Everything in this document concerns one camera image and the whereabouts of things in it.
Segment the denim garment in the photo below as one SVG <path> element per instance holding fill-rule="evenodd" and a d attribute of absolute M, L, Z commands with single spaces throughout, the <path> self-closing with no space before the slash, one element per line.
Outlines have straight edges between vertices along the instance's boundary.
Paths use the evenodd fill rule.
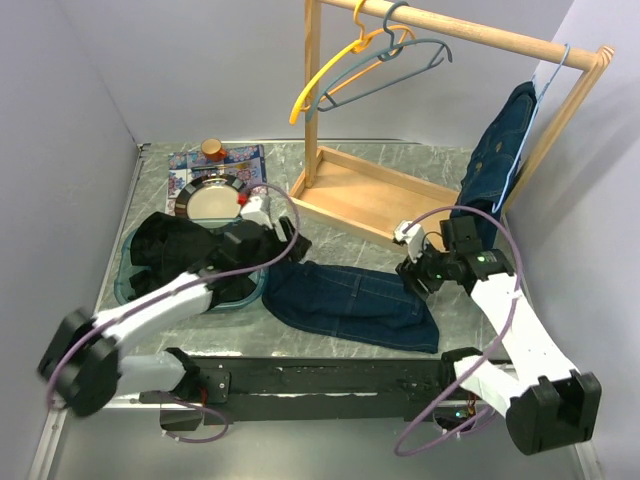
<path fill-rule="evenodd" d="M 307 333 L 393 350 L 439 350 L 439 329 L 425 301 L 392 273 L 282 262 L 269 269 L 262 302 L 285 325 Z"/>

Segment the black garment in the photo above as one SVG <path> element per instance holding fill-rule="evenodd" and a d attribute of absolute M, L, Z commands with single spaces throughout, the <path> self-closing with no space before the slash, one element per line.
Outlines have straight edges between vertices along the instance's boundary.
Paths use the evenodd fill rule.
<path fill-rule="evenodd" d="M 228 262 L 217 257 L 224 234 L 235 220 L 205 220 L 155 212 L 130 236 L 123 250 L 117 284 L 128 303 L 175 280 L 192 268 L 206 274 L 227 271 Z"/>

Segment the blue denim skirt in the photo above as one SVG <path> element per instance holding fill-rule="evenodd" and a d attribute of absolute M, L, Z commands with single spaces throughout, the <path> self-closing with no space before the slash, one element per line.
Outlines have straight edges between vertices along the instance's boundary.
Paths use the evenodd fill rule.
<path fill-rule="evenodd" d="M 515 87 L 481 136 L 461 180 L 456 203 L 463 208 L 452 211 L 450 216 L 471 217 L 485 249 L 493 247 L 497 227 L 493 222 L 466 209 L 472 207 L 485 212 L 496 221 L 500 219 L 502 210 L 492 214 L 491 208 L 500 197 L 506 174 L 515 158 L 535 103 L 531 81 Z"/>

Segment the light blue wire hanger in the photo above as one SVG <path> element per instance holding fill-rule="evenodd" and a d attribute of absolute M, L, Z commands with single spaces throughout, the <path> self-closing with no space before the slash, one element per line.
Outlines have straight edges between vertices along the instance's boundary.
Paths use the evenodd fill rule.
<path fill-rule="evenodd" d="M 505 183 L 503 185 L 501 194 L 499 199 L 493 203 L 492 208 L 491 208 L 491 213 L 492 214 L 496 214 L 499 213 L 502 208 L 503 205 L 507 199 L 507 195 L 510 193 L 510 189 L 512 187 L 512 185 L 515 182 L 515 176 L 516 173 L 518 172 L 518 168 L 519 168 L 519 164 L 521 161 L 521 157 L 522 157 L 522 153 L 525 147 L 525 144 L 528 140 L 528 137 L 530 135 L 530 132 L 532 130 L 533 124 L 535 122 L 536 116 L 538 115 L 539 109 L 540 109 L 540 105 L 545 97 L 545 94 L 547 92 L 547 90 L 549 89 L 550 85 L 553 83 L 554 79 L 556 78 L 557 74 L 559 73 L 559 71 L 561 70 L 561 68 L 565 65 L 565 62 L 567 60 L 567 57 L 569 55 L 569 53 L 571 52 L 571 45 L 569 43 L 565 43 L 564 44 L 564 53 L 563 56 L 561 58 L 561 61 L 558 63 L 557 67 L 555 68 L 555 70 L 553 71 L 553 73 L 549 76 L 549 78 L 547 79 L 547 81 L 544 83 L 544 85 L 538 89 L 536 87 L 536 74 L 533 74 L 531 77 L 531 82 L 532 82 L 532 86 L 534 87 L 534 93 L 535 93 L 535 99 L 536 99 L 536 103 L 534 105 L 534 108 L 531 111 L 531 114 L 529 116 L 529 120 L 528 123 L 526 125 L 526 129 L 524 130 L 521 142 L 519 144 L 518 150 L 516 152 L 515 158 L 506 174 L 505 177 Z"/>

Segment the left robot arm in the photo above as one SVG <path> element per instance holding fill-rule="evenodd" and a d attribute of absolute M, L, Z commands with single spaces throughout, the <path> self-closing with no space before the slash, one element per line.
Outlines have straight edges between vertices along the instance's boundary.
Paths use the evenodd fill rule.
<path fill-rule="evenodd" d="M 166 285 L 94 315 L 82 309 L 68 314 L 38 365 L 47 404 L 60 397 L 76 416 L 87 417 L 119 395 L 159 391 L 179 402 L 199 397 L 200 367 L 182 350 L 151 356 L 131 352 L 147 336 L 217 306 L 251 273 L 300 261 L 311 241 L 288 218 L 279 223 L 284 240 L 273 226 L 233 223 L 213 248 Z"/>

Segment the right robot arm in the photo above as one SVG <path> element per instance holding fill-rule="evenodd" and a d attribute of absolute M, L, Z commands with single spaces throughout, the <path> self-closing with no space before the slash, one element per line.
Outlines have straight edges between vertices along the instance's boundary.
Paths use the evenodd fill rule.
<path fill-rule="evenodd" d="M 594 433 L 602 387 L 559 349 L 523 295 L 513 266 L 498 249 L 483 246 L 474 220 L 454 217 L 440 223 L 444 248 L 427 239 L 418 222 L 401 222 L 393 240 L 408 255 L 396 271 L 421 298 L 444 282 L 462 286 L 497 333 L 512 369 L 492 363 L 487 351 L 472 347 L 445 352 L 437 376 L 441 393 L 418 415 L 466 392 L 484 401 L 506 421 L 516 448 L 525 455 L 589 441 Z"/>

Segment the wooden clothes rack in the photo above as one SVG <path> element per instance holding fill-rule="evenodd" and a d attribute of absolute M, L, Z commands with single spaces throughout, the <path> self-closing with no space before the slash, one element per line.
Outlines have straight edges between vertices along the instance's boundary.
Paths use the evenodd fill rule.
<path fill-rule="evenodd" d="M 394 8 L 389 1 L 337 1 L 334 5 L 356 15 L 389 17 L 401 30 L 418 27 L 580 71 L 518 170 L 514 189 L 506 199 L 508 207 L 523 193 L 615 55 L 613 47 L 603 45 L 595 52 L 579 49 L 563 57 L 556 43 L 410 6 Z M 362 159 L 344 148 L 319 145 L 317 123 L 311 119 L 305 125 L 304 168 L 289 191 L 295 205 L 311 219 L 391 248 L 392 231 L 401 220 L 427 208 L 450 205 L 456 199 L 453 176 L 446 167 L 458 166 L 458 158 L 445 157 L 435 147 L 384 145 L 379 158 Z"/>

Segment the black rimmed plate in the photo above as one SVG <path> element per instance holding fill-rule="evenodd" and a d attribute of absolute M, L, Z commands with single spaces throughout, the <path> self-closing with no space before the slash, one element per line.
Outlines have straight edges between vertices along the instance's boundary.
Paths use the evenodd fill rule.
<path fill-rule="evenodd" d="M 229 174 L 201 176 L 175 199 L 174 215 L 190 220 L 231 220 L 248 201 L 246 183 Z"/>

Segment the gold fork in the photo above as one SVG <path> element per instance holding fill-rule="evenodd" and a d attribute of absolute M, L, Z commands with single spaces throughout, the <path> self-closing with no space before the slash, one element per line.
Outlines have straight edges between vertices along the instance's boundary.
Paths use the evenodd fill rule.
<path fill-rule="evenodd" d="M 193 166 L 191 168 L 191 172 L 214 172 L 215 174 L 219 173 L 228 173 L 229 171 L 235 170 L 244 170 L 251 167 L 250 162 L 235 162 L 235 163 L 221 163 L 221 164 L 206 164 L 206 165 L 198 165 Z"/>

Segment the patterned blue placemat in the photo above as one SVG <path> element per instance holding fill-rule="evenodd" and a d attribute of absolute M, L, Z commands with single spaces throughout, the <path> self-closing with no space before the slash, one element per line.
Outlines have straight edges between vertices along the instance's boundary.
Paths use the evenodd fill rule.
<path fill-rule="evenodd" d="M 267 181 L 265 168 L 264 147 L 256 145 L 248 145 L 234 148 L 225 148 L 227 151 L 226 158 L 221 162 L 211 162 L 204 157 L 200 151 L 182 151 L 169 155 L 168 165 L 168 187 L 167 201 L 165 205 L 165 213 L 174 215 L 175 199 L 179 192 L 192 180 L 209 175 L 229 174 L 238 177 L 246 186 L 252 186 L 256 183 L 264 183 Z M 221 164 L 235 162 L 250 162 L 251 167 L 244 170 L 231 170 L 228 173 L 215 174 L 214 172 L 191 172 L 193 166 L 206 164 Z"/>

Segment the orange cup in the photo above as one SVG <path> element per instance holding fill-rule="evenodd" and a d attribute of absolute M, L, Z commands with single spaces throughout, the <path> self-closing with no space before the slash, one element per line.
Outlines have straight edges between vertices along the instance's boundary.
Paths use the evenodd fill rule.
<path fill-rule="evenodd" d="M 216 138 L 204 140 L 200 145 L 200 150 L 204 157 L 211 162 L 221 162 L 227 156 L 227 151 L 221 141 Z"/>

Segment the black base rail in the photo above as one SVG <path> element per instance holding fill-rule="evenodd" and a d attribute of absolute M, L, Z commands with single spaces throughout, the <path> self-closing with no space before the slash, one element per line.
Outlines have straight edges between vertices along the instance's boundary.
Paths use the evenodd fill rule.
<path fill-rule="evenodd" d="M 186 399 L 240 421 L 413 419 L 454 380 L 437 358 L 196 356 L 200 385 Z"/>

